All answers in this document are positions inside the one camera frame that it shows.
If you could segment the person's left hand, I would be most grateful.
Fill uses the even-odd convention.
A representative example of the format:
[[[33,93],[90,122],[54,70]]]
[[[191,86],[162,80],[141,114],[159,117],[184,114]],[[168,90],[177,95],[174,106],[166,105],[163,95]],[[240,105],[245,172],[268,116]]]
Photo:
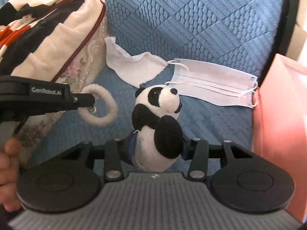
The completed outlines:
[[[6,141],[4,151],[1,152],[1,205],[8,212],[14,212],[21,208],[17,197],[20,153],[21,143],[15,137]]]

